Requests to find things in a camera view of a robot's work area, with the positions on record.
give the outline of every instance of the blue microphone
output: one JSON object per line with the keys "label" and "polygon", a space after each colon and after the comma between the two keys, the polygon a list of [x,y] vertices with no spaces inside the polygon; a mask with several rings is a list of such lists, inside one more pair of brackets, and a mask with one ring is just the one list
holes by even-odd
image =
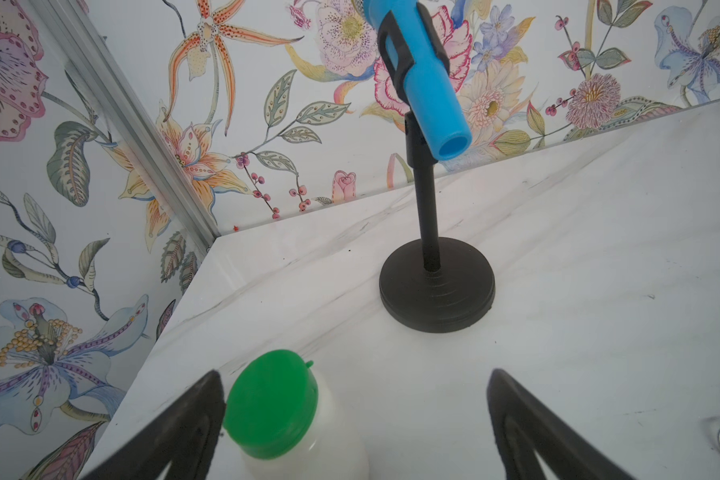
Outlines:
{"label": "blue microphone", "polygon": [[378,50],[401,100],[411,106],[432,155],[450,160],[472,133],[448,78],[450,61],[429,11],[416,0],[352,0],[378,32]]}

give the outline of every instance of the marble surface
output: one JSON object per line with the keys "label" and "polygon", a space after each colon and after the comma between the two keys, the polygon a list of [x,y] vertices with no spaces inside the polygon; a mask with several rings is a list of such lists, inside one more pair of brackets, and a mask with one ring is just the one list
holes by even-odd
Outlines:
{"label": "marble surface", "polygon": [[[502,478],[492,369],[636,478],[720,478],[720,102],[437,180],[442,236],[494,268],[492,310],[444,335],[384,310],[418,235],[411,187],[219,238],[89,471],[211,369],[278,348],[326,376],[372,478]],[[209,478],[250,478],[220,438]]]}

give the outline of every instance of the green bottle cap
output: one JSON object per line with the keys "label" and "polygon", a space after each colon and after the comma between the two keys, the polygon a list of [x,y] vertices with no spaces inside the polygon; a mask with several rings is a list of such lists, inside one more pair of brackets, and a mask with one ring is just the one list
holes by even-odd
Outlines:
{"label": "green bottle cap", "polygon": [[290,350],[274,350],[240,373],[226,401],[224,428],[246,454],[275,458],[306,434],[317,410],[311,364]]}

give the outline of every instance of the blue flower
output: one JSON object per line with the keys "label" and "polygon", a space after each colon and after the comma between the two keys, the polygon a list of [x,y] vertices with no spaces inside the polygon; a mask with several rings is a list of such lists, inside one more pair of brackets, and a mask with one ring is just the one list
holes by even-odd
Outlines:
{"label": "blue flower", "polygon": [[700,104],[710,101],[710,91],[720,84],[720,17],[701,34],[699,51],[689,43],[693,20],[686,8],[665,8],[653,24],[659,35],[656,66],[670,71],[667,87],[681,84]]}
{"label": "blue flower", "polygon": [[36,435],[53,410],[82,396],[99,400],[113,415],[125,392],[106,381],[110,357],[142,335],[146,303],[144,295],[135,306],[115,312],[96,336],[75,345],[82,329],[45,298],[2,302],[0,314],[13,325],[0,327],[0,366],[12,365],[19,373],[0,380],[0,426]]}
{"label": "blue flower", "polygon": [[514,24],[512,16],[512,5],[507,5],[499,14],[499,7],[494,5],[490,10],[490,22],[480,25],[483,39],[489,41],[496,39],[496,43],[502,43],[507,39],[509,29]]}
{"label": "blue flower", "polygon": [[483,37],[483,41],[475,42],[472,49],[478,53],[472,57],[472,65],[476,64],[478,66],[478,72],[485,72],[491,60],[495,58],[501,59],[507,54],[504,51],[503,44],[499,44],[496,37],[490,40],[488,40],[487,37]]}

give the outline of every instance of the floral wall panel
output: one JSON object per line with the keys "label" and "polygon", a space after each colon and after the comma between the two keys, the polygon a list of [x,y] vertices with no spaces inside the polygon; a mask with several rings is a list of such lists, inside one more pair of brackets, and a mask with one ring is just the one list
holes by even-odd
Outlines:
{"label": "floral wall panel", "polygon": [[[440,174],[720,98],[720,0],[422,1],[474,135]],[[351,0],[90,4],[157,123],[209,129],[216,162],[187,175],[222,232],[412,181]]]}
{"label": "floral wall panel", "polygon": [[37,18],[0,2],[0,479],[71,480],[200,252]]}

